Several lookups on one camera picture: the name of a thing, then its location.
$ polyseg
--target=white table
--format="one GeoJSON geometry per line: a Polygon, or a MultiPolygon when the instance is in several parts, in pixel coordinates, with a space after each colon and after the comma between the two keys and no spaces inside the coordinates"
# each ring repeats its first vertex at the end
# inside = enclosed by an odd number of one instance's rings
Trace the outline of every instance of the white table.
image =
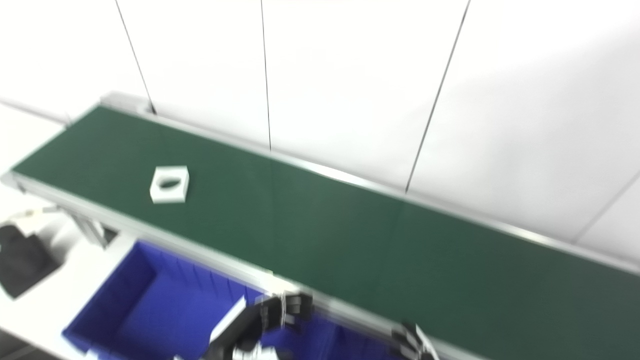
{"type": "Polygon", "coordinates": [[[62,360],[81,360],[84,354],[62,337],[62,330],[127,254],[135,239],[120,235],[104,250],[83,238],[65,215],[42,218],[47,221],[21,221],[18,225],[26,233],[34,228],[47,232],[52,223],[56,225],[59,231],[52,246],[58,250],[57,256],[65,257],[65,263],[16,299],[0,290],[0,328],[62,360]]]}

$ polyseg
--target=bin divider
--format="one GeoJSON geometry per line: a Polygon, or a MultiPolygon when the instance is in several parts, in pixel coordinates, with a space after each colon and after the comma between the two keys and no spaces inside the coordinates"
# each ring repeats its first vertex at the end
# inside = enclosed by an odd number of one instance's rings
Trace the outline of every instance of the bin divider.
{"type": "Polygon", "coordinates": [[[216,294],[216,299],[220,298],[220,291],[218,290],[218,287],[216,286],[216,280],[213,278],[213,273],[210,272],[209,273],[209,278],[211,279],[211,284],[213,285],[213,292],[216,294]]]}
{"type": "Polygon", "coordinates": [[[198,287],[200,288],[200,291],[204,291],[204,286],[202,286],[202,283],[200,282],[200,279],[198,278],[198,272],[196,272],[196,265],[193,264],[191,266],[191,269],[193,270],[193,277],[196,279],[196,283],[198,283],[198,287]]]}

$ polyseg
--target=green conveyor belt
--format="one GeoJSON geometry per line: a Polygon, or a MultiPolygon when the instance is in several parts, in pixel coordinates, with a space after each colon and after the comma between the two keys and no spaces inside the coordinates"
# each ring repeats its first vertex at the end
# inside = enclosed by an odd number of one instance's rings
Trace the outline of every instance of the green conveyor belt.
{"type": "Polygon", "coordinates": [[[96,108],[14,171],[494,360],[640,360],[640,277],[96,108]],[[187,202],[154,205],[156,166],[187,202]]]}

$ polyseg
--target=blue plastic container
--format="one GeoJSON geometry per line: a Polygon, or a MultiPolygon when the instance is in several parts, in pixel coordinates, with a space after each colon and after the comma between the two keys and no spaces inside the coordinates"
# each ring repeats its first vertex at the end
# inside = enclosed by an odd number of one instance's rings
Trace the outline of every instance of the blue plastic container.
{"type": "MultiPolygon", "coordinates": [[[[198,360],[216,324],[241,298],[262,293],[206,267],[138,242],[63,335],[100,360],[198,360]]],[[[263,347],[288,349],[296,360],[392,360],[379,340],[319,315],[265,334],[263,347]]]]}
{"type": "Polygon", "coordinates": [[[300,333],[282,329],[263,335],[262,347],[293,352],[295,360],[398,360],[384,342],[314,315],[300,333]]]}
{"type": "Polygon", "coordinates": [[[215,325],[261,292],[138,242],[63,335],[101,360],[197,360],[215,325]]]}

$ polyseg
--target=white floor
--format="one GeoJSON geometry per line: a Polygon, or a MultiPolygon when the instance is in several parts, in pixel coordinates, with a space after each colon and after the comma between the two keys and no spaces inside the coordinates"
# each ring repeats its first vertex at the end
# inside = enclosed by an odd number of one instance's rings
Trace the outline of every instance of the white floor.
{"type": "MultiPolygon", "coordinates": [[[[0,173],[62,130],[59,124],[0,105],[0,173]]],[[[0,224],[14,214],[50,205],[0,184],[0,224]]],[[[62,213],[22,217],[15,224],[24,234],[38,234],[63,265],[17,299],[0,287],[0,329],[60,359],[84,359],[61,332],[131,248],[134,238],[119,236],[107,251],[102,250],[84,239],[62,213]]]]}

